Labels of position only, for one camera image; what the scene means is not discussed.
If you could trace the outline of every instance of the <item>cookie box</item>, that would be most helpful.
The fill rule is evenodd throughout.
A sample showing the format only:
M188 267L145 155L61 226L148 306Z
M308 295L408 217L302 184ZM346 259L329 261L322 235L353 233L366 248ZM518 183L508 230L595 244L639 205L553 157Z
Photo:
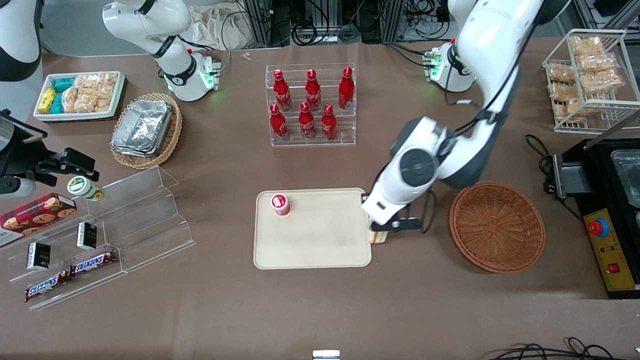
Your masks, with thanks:
M38 96L38 101L36 102L36 106L33 109L33 117L42 122L77 122L77 121L91 121L96 119L104 119L104 118L110 118L114 116L116 113L116 110L118 109L118 103L120 102L120 94L122 93L122 88L124 87L125 76L120 71L107 71L107 72L112 74L118 74L118 79L116 80L115 89L113 90L113 95L111 96L111 103L109 105L108 111L102 111L99 113L62 113L62 114L45 114L40 112L40 110L38 110L38 104L40 103L40 100L44 96L45 91L47 91L47 89L50 86L53 86L53 83L57 79L77 78L79 75L85 75L85 74L86 75L100 74L100 72L69 72L67 74L47 75L47 77L44 79L44 84L42 85L42 90L40 91L40 95Z
M50 193L0 216L0 247L75 215L76 204Z

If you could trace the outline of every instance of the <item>red switch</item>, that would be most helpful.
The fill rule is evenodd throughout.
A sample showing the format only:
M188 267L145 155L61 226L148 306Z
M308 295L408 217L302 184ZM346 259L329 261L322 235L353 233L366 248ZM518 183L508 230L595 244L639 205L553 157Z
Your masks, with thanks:
M618 264L609 264L609 272L620 272Z
M609 235L609 224L603 218L595 218L587 224L587 230L599 238L604 238Z
M587 224L587 229L591 234L600 235L604 231L604 226L597 220L592 220Z

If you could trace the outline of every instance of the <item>brown table surface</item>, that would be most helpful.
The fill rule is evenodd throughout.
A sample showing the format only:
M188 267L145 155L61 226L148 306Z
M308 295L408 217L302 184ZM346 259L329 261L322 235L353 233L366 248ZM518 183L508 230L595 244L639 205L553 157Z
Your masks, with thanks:
M640 303L605 300L584 225L542 192L538 155L524 134L562 153L583 135L554 133L540 67L558 38L533 39L511 114L482 180L514 186L540 211L547 245L521 274L488 274L456 248L449 208L458 191L436 184L435 224L426 235L394 234L372 246L363 268L258 270L252 261L255 198L263 190L369 189L406 121L428 115L457 127L470 106L446 106L422 70L382 45L290 46L234 53L220 90L179 102L180 142L163 168L180 181L180 213L197 244L43 311L28 311L24 289L0 282L3 359L309 359L336 348L343 359L486 359L516 343L564 348L565 336L637 358ZM422 44L418 48L431 48ZM358 143L273 149L269 144L266 65L353 61L358 71ZM119 70L125 102L167 92L150 56L44 56L45 73ZM479 99L474 86L452 99ZM96 159L100 184L136 170L109 151L114 122L32 124L50 149L71 146ZM55 190L65 193L69 177ZM38 194L51 189L38 186ZM0 210L22 204L6 201Z

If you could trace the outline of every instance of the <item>wicker basket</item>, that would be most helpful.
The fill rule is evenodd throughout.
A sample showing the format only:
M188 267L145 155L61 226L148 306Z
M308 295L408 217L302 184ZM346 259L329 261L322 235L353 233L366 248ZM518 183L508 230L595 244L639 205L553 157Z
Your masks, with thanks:
M130 166L132 168L144 170L146 168L151 168L164 163L169 158L169 156L171 156L171 153L175 149L175 146L178 144L180 130L182 130L182 114L180 114L178 104L176 104L171 97L165 94L153 93L142 95L141 97L137 98L137 100L162 100L164 102L167 102L168 104L171 104L173 108L171 118L169 119L170 123L166 128L166 133L164 134L162 144L160 145L160 153L155 158L143 158L141 156L124 155L116 152L113 148L111 148L111 153L113 153L113 156L116 158L116 160L118 160L119 163ZM116 127L113 130L114 134L118 130L118 126L120 126L124 114L127 112L132 103L133 101L130 102L129 105L127 105L127 107L120 114L120 117L118 117L118 122L116 123Z
M489 272L521 272L545 247L538 210L520 192L500 183L462 190L451 206L449 227L460 251Z

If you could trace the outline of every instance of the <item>red bottle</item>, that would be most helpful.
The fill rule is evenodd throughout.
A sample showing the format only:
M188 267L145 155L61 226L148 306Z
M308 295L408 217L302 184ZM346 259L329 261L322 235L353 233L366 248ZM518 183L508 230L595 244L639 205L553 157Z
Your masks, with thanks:
M287 141L289 139L289 132L284 115L280 113L280 108L278 105L273 104L269 110L271 110L271 128L275 134L276 141Z
M322 100L320 99L320 84L316 79L316 71L314 69L307 70L307 85L305 86L305 91L311 111L320 110L320 105L322 105Z
M333 114L333 106L327 104L324 106L324 115L322 115L322 136L326 141L335 140L336 120Z
M316 138L316 129L314 129L314 114L309 111L309 103L303 101L300 104L300 131L305 140L313 140Z
M342 70L342 79L340 80L340 86L338 86L338 106L343 110L353 109L353 93L356 90L356 86L351 75L353 75L351 67L347 66Z
M273 92L276 95L276 102L282 111L291 110L291 92L289 91L289 84L287 84L284 76L282 75L282 70L274 70L273 78L276 80L275 84L273 84Z

